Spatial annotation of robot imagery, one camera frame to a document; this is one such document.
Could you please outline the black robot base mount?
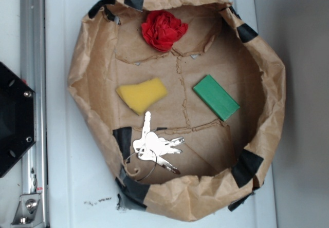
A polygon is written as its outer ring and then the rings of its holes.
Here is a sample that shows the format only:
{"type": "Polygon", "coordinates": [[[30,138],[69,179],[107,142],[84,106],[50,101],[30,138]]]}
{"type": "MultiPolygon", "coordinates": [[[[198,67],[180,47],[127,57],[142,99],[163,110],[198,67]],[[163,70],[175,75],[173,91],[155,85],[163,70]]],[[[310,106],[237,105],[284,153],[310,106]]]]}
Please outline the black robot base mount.
{"type": "Polygon", "coordinates": [[[1,177],[35,143],[35,92],[1,63],[1,177]]]}

